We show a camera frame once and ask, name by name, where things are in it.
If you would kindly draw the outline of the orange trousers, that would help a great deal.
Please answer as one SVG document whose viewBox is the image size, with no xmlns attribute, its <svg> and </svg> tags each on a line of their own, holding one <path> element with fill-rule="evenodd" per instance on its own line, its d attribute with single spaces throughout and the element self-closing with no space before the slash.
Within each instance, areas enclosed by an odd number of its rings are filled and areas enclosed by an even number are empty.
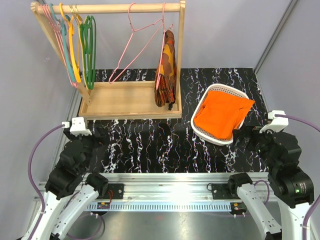
<svg viewBox="0 0 320 240">
<path fill-rule="evenodd" d="M 197 127 L 220 140 L 231 140 L 252 108 L 254 100 L 222 91 L 209 91 L 194 117 Z"/>
</svg>

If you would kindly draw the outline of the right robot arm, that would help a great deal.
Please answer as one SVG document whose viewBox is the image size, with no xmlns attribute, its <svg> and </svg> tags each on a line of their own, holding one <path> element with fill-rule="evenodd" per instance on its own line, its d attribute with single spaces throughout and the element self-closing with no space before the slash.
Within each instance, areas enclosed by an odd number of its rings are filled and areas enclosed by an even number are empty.
<svg viewBox="0 0 320 240">
<path fill-rule="evenodd" d="M 255 185 L 247 173 L 231 175 L 227 193 L 240 198 L 249 210 L 263 240 L 308 240 L 309 218 L 314 203 L 314 184 L 299 167 L 302 149 L 297 138 L 284 131 L 264 130 L 249 126 L 232 132 L 236 145 L 248 139 L 247 149 L 254 151 L 267 168 L 269 187 L 277 198 L 281 222 L 270 214 L 259 199 Z"/>
</svg>

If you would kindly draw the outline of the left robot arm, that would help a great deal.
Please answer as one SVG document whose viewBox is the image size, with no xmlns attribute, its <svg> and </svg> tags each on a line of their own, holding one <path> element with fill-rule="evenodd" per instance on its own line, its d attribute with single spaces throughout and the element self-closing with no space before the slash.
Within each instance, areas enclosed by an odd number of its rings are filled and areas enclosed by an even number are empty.
<svg viewBox="0 0 320 240">
<path fill-rule="evenodd" d="M 32 160 L 40 143 L 62 129 L 69 141 L 50 172 L 45 191 L 40 192 L 32 176 Z M 23 240 L 63 240 L 85 208 L 95 199 L 107 196 L 108 179 L 97 172 L 89 173 L 94 149 L 108 143 L 106 136 L 95 136 L 89 129 L 77 134 L 65 123 L 45 133 L 34 145 L 28 159 L 28 178 L 40 199 L 40 207 Z"/>
</svg>

